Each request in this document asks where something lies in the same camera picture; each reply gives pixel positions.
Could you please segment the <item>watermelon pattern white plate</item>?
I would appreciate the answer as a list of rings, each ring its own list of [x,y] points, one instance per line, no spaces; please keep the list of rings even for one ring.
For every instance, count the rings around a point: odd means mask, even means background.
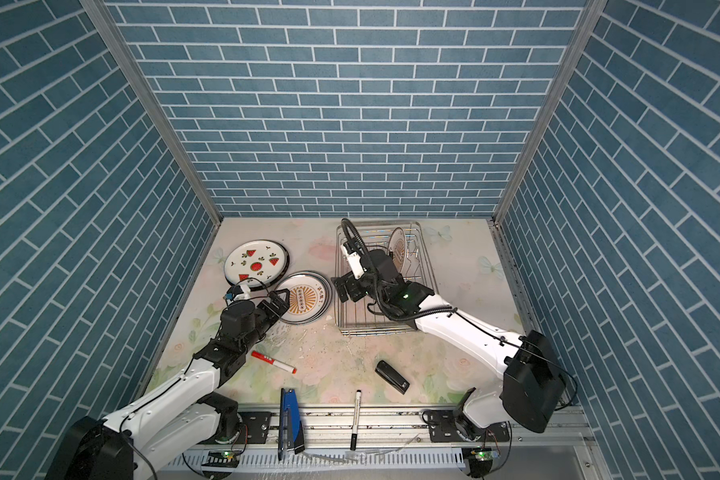
[[[290,265],[290,254],[280,243],[253,240],[235,248],[225,259],[223,273],[230,285],[248,283],[252,289],[280,282]]]

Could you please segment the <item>orange sunburst white plate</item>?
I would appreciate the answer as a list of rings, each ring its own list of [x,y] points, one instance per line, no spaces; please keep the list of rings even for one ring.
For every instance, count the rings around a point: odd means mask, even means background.
[[[405,275],[408,266],[408,241],[401,227],[395,228],[388,240],[388,253],[401,275]]]

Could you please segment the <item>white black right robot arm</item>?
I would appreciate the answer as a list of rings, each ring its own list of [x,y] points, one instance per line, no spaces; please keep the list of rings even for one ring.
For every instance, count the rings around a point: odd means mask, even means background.
[[[453,413],[465,437],[493,424],[514,421],[542,433],[567,388],[564,369],[538,331],[526,334],[487,324],[445,301],[431,288],[404,279],[383,249],[340,247],[350,272],[333,279],[340,300],[372,300],[374,313],[434,335],[478,360],[502,380],[501,387],[467,390]]]

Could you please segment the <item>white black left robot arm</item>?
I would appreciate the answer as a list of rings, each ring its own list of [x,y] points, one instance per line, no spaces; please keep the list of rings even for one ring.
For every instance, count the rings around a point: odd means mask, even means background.
[[[47,478],[154,479],[190,447],[234,438],[240,431],[238,403],[217,390],[244,366],[289,308],[286,289],[260,298],[239,292],[222,311],[216,335],[176,375],[101,419],[76,421]]]

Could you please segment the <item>red white marker pen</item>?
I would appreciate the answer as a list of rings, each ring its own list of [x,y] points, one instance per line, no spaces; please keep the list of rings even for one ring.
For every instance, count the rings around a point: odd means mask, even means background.
[[[265,355],[265,354],[263,354],[263,353],[260,353],[260,352],[258,352],[258,351],[252,351],[252,352],[251,352],[251,356],[252,356],[253,358],[256,358],[256,359],[258,359],[258,360],[261,360],[261,361],[263,361],[263,362],[266,362],[266,363],[268,363],[268,364],[270,364],[270,365],[272,365],[272,366],[274,366],[274,367],[276,367],[276,368],[278,368],[278,369],[281,369],[281,370],[283,370],[283,371],[286,371],[286,372],[288,372],[288,373],[290,373],[290,374],[295,374],[295,373],[297,372],[297,368],[296,368],[296,367],[294,367],[294,366],[292,366],[292,365],[289,365],[289,364],[287,364],[287,363],[284,363],[284,362],[282,362],[282,361],[280,361],[280,360],[274,359],[274,358],[272,358],[272,357],[270,357],[270,356],[267,356],[267,355]]]

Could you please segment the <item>black stapler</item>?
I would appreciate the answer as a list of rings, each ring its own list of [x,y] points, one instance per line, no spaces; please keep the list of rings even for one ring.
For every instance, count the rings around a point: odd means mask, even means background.
[[[410,382],[385,360],[376,364],[375,373],[400,394],[405,394],[410,387]]]

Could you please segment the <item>black white marker pen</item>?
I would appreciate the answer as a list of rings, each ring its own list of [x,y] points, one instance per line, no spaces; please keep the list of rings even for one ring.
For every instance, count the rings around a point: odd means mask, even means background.
[[[351,424],[351,438],[350,438],[349,449],[352,452],[356,451],[356,449],[357,449],[361,401],[362,401],[362,391],[358,389],[355,392],[354,406],[353,406],[353,418],[352,418],[352,424]]]

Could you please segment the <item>blue black box cutter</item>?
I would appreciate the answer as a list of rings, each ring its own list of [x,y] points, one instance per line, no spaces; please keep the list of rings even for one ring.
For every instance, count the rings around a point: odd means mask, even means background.
[[[281,389],[277,455],[283,461],[286,453],[292,450],[300,454],[305,450],[304,429],[296,392],[293,389]]]

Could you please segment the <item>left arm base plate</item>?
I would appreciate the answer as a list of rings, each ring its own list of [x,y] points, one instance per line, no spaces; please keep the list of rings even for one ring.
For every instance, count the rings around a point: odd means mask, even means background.
[[[222,414],[216,433],[211,440],[216,443],[266,443],[272,414],[266,411],[252,411]]]

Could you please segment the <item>aluminium front rail frame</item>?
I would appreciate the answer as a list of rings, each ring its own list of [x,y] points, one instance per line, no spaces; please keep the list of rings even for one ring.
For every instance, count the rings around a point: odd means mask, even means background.
[[[304,429],[305,452],[308,449],[337,449],[350,451],[353,406],[299,405]],[[503,475],[512,478],[573,478],[607,479],[605,460],[578,408],[558,413],[543,434],[530,432],[514,422],[505,421],[511,435],[508,442],[455,442],[432,443],[420,413],[425,409],[443,409],[434,406],[373,406],[363,403],[360,409],[357,451],[384,451],[412,448],[460,448],[466,462],[463,473],[481,479],[498,479]],[[210,465],[229,462],[237,466],[248,450],[273,449],[277,453],[279,410],[272,405],[254,408],[242,406],[238,413],[266,411],[272,414],[267,441],[263,445],[247,443],[216,443],[202,441],[190,450],[209,450]],[[210,479],[232,479],[243,474],[194,470],[193,476]]]

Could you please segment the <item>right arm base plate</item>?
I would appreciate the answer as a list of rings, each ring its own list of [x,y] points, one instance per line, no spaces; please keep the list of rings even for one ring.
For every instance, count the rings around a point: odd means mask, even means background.
[[[509,427],[499,422],[485,428],[472,424],[463,414],[443,409],[425,409],[420,413],[432,443],[508,442]]]

